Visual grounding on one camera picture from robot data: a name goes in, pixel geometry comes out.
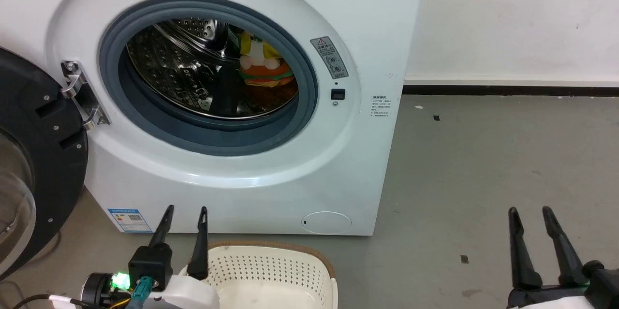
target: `door hinge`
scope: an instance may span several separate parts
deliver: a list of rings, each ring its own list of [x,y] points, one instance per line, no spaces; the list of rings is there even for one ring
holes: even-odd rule
[[[110,124],[101,109],[99,100],[95,97],[86,76],[75,60],[65,60],[60,63],[62,74],[67,79],[68,87],[60,90],[64,98],[73,99],[82,114],[82,129],[91,130],[99,124]]]

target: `green led light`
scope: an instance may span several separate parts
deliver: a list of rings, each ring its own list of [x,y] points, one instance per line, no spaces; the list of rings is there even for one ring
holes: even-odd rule
[[[129,274],[118,272],[112,276],[112,287],[127,291],[131,288],[131,280]]]

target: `black baseboard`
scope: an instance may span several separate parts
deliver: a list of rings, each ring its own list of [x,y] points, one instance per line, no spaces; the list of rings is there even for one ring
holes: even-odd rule
[[[619,88],[518,86],[404,86],[404,95],[545,95],[566,97],[619,97]]]

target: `plush toy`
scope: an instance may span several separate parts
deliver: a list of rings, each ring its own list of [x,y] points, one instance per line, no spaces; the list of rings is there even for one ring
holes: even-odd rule
[[[266,42],[244,31],[241,34],[239,73],[248,86],[277,87],[294,80],[286,61]]]

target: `laundry basket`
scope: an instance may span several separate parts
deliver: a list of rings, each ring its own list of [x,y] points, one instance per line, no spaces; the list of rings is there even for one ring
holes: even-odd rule
[[[281,243],[209,245],[208,278],[221,309],[336,309],[338,284],[320,252]],[[180,275],[186,275],[186,268]]]

